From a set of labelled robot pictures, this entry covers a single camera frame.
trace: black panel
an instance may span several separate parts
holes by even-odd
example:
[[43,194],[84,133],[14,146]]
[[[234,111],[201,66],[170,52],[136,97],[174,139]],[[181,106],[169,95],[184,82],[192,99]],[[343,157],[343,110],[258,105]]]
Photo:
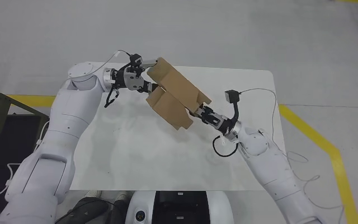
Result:
[[206,192],[156,192],[153,224],[210,224]]
[[[10,178],[10,171],[7,168],[9,163],[21,163],[33,150],[37,141],[36,135],[40,124],[39,116],[8,116],[3,131],[0,134],[0,191],[5,187],[6,181]],[[3,211],[7,202],[5,193],[0,195],[0,212]]]

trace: floor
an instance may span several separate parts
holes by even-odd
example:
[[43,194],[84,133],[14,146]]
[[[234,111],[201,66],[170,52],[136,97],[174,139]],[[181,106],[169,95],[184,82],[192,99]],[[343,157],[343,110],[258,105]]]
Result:
[[[55,95],[73,64],[103,61],[115,49],[162,56],[178,66],[269,70],[279,104],[340,150],[358,203],[358,4],[4,0],[0,30],[0,92],[5,94]],[[321,176],[307,186],[307,194],[326,207],[341,204],[329,156],[285,118],[281,122],[286,149],[309,159],[304,165],[293,162],[293,169],[302,178]],[[59,214],[82,195],[72,192]],[[284,223],[265,192],[227,195],[236,223]],[[339,209],[320,213],[328,223],[338,223]]]

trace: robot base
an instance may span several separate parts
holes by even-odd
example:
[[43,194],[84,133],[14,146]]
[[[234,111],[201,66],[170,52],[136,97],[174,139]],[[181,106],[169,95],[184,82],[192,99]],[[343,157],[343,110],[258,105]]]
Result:
[[224,192],[135,192],[126,224],[186,223],[234,224]]

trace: cable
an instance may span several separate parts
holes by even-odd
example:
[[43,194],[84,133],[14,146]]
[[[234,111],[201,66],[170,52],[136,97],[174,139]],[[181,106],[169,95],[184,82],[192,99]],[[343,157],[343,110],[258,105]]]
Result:
[[[130,62],[128,64],[126,64],[125,66],[121,67],[118,71],[123,71],[126,67],[130,66]],[[105,108],[107,108],[109,105],[111,105],[119,96],[119,93],[116,94],[116,96],[110,101],[110,97],[113,93],[114,90],[114,85],[112,84],[111,90],[107,95],[107,99],[106,99],[106,104],[105,104]]]
[[42,130],[41,130],[41,133],[40,133],[40,138],[39,138],[39,139],[37,140],[37,142],[36,142],[36,146],[35,146],[34,152],[36,151],[37,148],[39,148],[41,142],[43,141],[43,132],[44,132],[44,130],[45,130],[45,126],[46,126],[47,124],[49,124],[49,123],[50,123],[50,121],[48,121],[48,122],[46,122],[46,123],[44,124],[44,126],[43,126],[43,128],[42,128]]
[[276,142],[274,141],[274,132],[275,132],[275,128],[274,128],[274,114],[275,114],[275,110],[276,110],[277,96],[276,96],[275,92],[273,92],[272,90],[269,90],[269,89],[267,89],[267,88],[249,88],[248,90],[244,90],[244,91],[239,92],[239,94],[241,95],[242,93],[248,92],[248,91],[251,91],[251,90],[265,90],[265,91],[271,92],[271,93],[274,95],[274,97],[275,97],[274,109],[272,110],[271,125],[272,125],[272,141],[273,141],[274,144],[277,146]]
[[[293,153],[293,154],[296,154],[296,155],[298,155],[298,156],[301,156],[303,159],[305,159],[305,161],[293,160],[292,158],[290,158],[290,157],[288,156],[289,153]],[[308,179],[308,180],[304,180],[304,179],[298,177],[297,174],[295,173],[295,171],[292,169],[290,160],[296,161],[296,162],[302,162],[302,163],[309,162],[309,160],[308,160],[306,157],[304,157],[303,155],[301,155],[301,154],[299,154],[299,153],[296,153],[296,152],[293,152],[293,151],[287,151],[287,156],[286,156],[286,157],[287,157],[287,161],[288,161],[288,163],[289,163],[289,166],[290,166],[290,168],[291,168],[291,170],[292,170],[292,173],[295,175],[295,177],[296,177],[297,179],[299,179],[300,181],[305,182],[304,185],[303,185],[303,193],[304,193],[304,195],[307,196],[307,199],[308,199],[314,206],[316,206],[316,207],[318,207],[318,208],[321,208],[321,209],[326,209],[326,210],[331,210],[331,209],[336,209],[336,208],[342,208],[341,213],[340,213],[340,217],[339,217],[339,219],[338,219],[338,224],[340,224],[340,223],[341,223],[341,220],[342,220],[343,212],[344,212],[344,210],[345,210],[345,206],[344,206],[343,204],[340,205],[340,206],[333,206],[333,207],[319,206],[318,204],[314,203],[314,202],[308,197],[308,195],[307,195],[307,193],[306,193],[306,186],[307,186],[307,184],[308,184],[309,182],[318,180],[321,176],[320,176],[320,175],[315,175],[315,176],[313,176],[312,178],[310,178],[310,179]]]
[[236,147],[234,149],[234,151],[228,155],[221,155],[219,152],[217,152],[216,148],[215,148],[215,141],[220,138],[220,136],[217,136],[216,138],[213,139],[213,149],[215,151],[215,153],[220,156],[220,157],[229,157],[229,156],[232,156],[236,151],[237,151],[237,148],[239,147],[239,143],[236,143]]
[[120,52],[124,52],[126,53],[129,57],[130,57],[130,54],[128,52],[126,52],[125,50],[117,50],[116,52],[114,52],[114,54],[105,62],[103,63],[101,66],[99,66],[96,70],[94,70],[93,72],[90,72],[89,74],[84,74],[82,76],[77,76],[77,77],[72,77],[72,78],[67,78],[62,84],[61,84],[61,88],[62,86],[68,81],[68,80],[72,80],[74,78],[81,78],[81,77],[85,77],[85,76],[89,76],[91,74],[94,74],[95,72],[97,72],[98,70],[100,70],[103,66],[105,66],[114,56],[117,57],[117,55],[120,53]]
[[6,186],[5,186],[5,188],[0,192],[0,194],[4,193],[4,192],[7,190],[7,188],[8,188],[9,185],[10,185],[10,182],[11,182],[11,180],[12,180],[13,171],[12,171],[10,165],[20,165],[20,164],[7,164],[7,167],[8,167],[9,170],[10,170],[10,178],[6,181],[6,184],[5,184]]
[[116,207],[116,208],[118,209],[119,212],[121,212],[121,210],[119,209],[119,207],[116,206],[115,204],[113,204],[113,203],[111,203],[111,202],[108,202],[108,201],[106,201],[106,200],[98,199],[98,200],[94,200],[94,201],[91,201],[91,202],[87,202],[87,203],[85,203],[85,204],[81,204],[80,206],[73,208],[73,210],[72,210],[71,212],[69,212],[69,213],[65,214],[64,216],[62,216],[61,218],[59,218],[59,219],[55,222],[55,224],[58,223],[59,221],[63,220],[63,219],[66,218],[67,216],[69,216],[72,212],[76,211],[78,208],[81,208],[82,206],[84,206],[84,205],[86,205],[86,204],[93,203],[93,202],[106,202],[106,203],[108,203],[108,204],[113,205],[114,207]]
[[[276,144],[276,142],[274,141],[274,131],[275,131],[275,128],[274,128],[274,114],[275,114],[275,109],[276,109],[276,103],[277,103],[277,97],[276,97],[276,94],[275,92],[273,92],[272,90],[269,90],[269,89],[266,89],[266,88],[251,88],[251,89],[248,89],[248,90],[244,90],[242,92],[240,92],[239,94],[242,94],[244,92],[248,92],[248,91],[251,91],[251,90],[265,90],[265,91],[269,91],[271,92],[274,96],[275,96],[275,104],[274,104],[274,109],[272,111],[272,117],[271,117],[271,125],[272,125],[272,142],[276,145],[276,147],[282,152],[282,154],[287,158],[287,161],[289,163],[289,166],[292,170],[292,173],[295,175],[295,177],[302,181],[302,182],[305,182],[305,184],[303,185],[303,193],[304,195],[306,195],[307,199],[316,207],[318,208],[321,208],[321,209],[327,209],[327,210],[331,210],[331,209],[336,209],[336,208],[342,208],[341,210],[341,213],[340,213],[340,217],[338,219],[338,224],[341,223],[341,220],[342,220],[342,216],[343,216],[343,212],[345,210],[345,207],[344,205],[340,205],[340,206],[333,206],[333,207],[324,207],[324,206],[319,206],[318,204],[314,203],[309,197],[308,195],[306,194],[306,186],[309,182],[312,182],[312,181],[315,181],[315,180],[318,180],[321,176],[320,175],[316,175],[316,176],[313,176],[312,178],[308,179],[308,180],[304,180],[300,177],[297,176],[297,174],[295,173],[295,171],[292,169],[291,167],[291,162],[290,161],[295,161],[295,162],[301,162],[301,163],[307,163],[309,162],[309,160],[304,157],[303,155],[299,154],[299,153],[296,153],[296,152],[293,152],[293,151],[287,151],[286,155],[284,154],[284,152],[279,148],[279,146]],[[303,159],[305,159],[305,161],[299,161],[299,160],[295,160],[295,159],[292,159],[289,157],[289,153],[292,153],[292,154],[295,154],[295,155],[298,155],[300,157],[302,157]]]

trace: white cable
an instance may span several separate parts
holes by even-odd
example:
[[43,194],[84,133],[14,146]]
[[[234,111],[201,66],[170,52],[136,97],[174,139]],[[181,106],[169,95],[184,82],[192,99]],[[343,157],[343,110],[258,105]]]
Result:
[[20,165],[20,164],[7,164],[7,167],[8,167],[9,170],[10,170],[10,178],[6,181],[6,186],[5,186],[5,188],[0,192],[0,194],[4,193],[4,192],[7,190],[7,188],[8,188],[9,185],[10,185],[10,182],[11,182],[11,180],[12,180],[13,171],[12,171],[10,165]]
[[[316,176],[313,176],[312,178],[310,178],[310,179],[308,179],[308,180],[304,180],[304,179],[302,179],[302,178],[300,178],[300,177],[297,176],[297,174],[295,173],[295,171],[292,169],[292,166],[291,166],[291,163],[290,163],[290,160],[295,161],[295,162],[301,162],[301,163],[309,162],[309,160],[308,160],[306,157],[304,157],[303,155],[301,155],[301,154],[299,154],[299,153],[296,153],[296,152],[293,152],[293,151],[287,151],[287,155],[285,155],[284,152],[279,148],[279,146],[278,146],[278,145],[276,144],[276,142],[274,141],[274,131],[275,131],[275,128],[274,128],[274,114],[275,114],[276,103],[277,103],[277,97],[276,97],[275,92],[273,92],[272,90],[266,89],[266,88],[251,88],[251,89],[248,89],[248,90],[241,91],[240,94],[242,94],[242,93],[244,93],[244,92],[251,91],[251,90],[265,90],[265,91],[271,92],[271,93],[275,96],[275,104],[274,104],[274,109],[273,109],[273,111],[272,111],[272,117],[271,117],[272,142],[273,142],[273,143],[276,145],[276,147],[282,152],[282,154],[283,154],[284,156],[286,156],[287,161],[288,161],[288,163],[289,163],[289,166],[290,166],[290,168],[291,168],[291,170],[292,170],[292,173],[295,175],[295,177],[296,177],[297,179],[299,179],[300,181],[305,182],[305,184],[303,185],[303,193],[304,193],[304,195],[306,195],[306,197],[308,198],[308,200],[309,200],[314,206],[316,206],[316,207],[318,207],[318,208],[321,208],[321,209],[327,209],[327,210],[331,210],[331,209],[335,209],[335,208],[342,208],[341,213],[340,213],[340,218],[338,219],[338,224],[340,224],[340,223],[341,223],[341,220],[342,220],[343,212],[344,212],[344,210],[345,210],[345,207],[344,207],[343,204],[340,205],[340,206],[333,206],[333,207],[319,206],[318,204],[314,203],[314,202],[308,197],[308,195],[306,194],[306,186],[307,186],[307,184],[308,184],[309,182],[311,182],[311,181],[318,180],[321,176],[320,176],[320,175],[316,175]],[[302,157],[303,159],[305,159],[305,161],[299,161],[299,160],[292,159],[292,158],[290,158],[290,157],[288,156],[289,153],[296,154],[296,155]]]
[[126,53],[128,56],[130,56],[130,54],[129,54],[128,52],[124,51],[124,50],[116,50],[116,52],[114,52],[113,55],[112,55],[105,63],[103,63],[101,66],[99,66],[96,70],[94,70],[93,72],[90,72],[89,74],[84,74],[84,75],[82,75],[82,76],[77,76],[77,77],[73,77],[73,78],[67,78],[67,79],[61,84],[61,87],[60,87],[60,88],[62,88],[62,86],[63,86],[68,80],[72,80],[72,79],[74,79],[74,78],[86,77],[86,76],[90,76],[90,75],[94,74],[95,72],[97,72],[98,70],[100,70],[103,66],[105,66],[113,57],[117,57],[120,52],[124,52],[124,53]]
[[44,124],[44,126],[43,126],[43,128],[42,128],[42,130],[41,130],[41,133],[40,133],[40,138],[39,138],[39,139],[37,140],[37,142],[36,142],[36,146],[35,146],[34,152],[36,151],[37,148],[39,148],[41,142],[43,141],[43,132],[44,132],[44,130],[45,130],[46,125],[49,124],[49,123],[50,123],[50,121],[48,121],[48,122],[46,122],[46,123]]

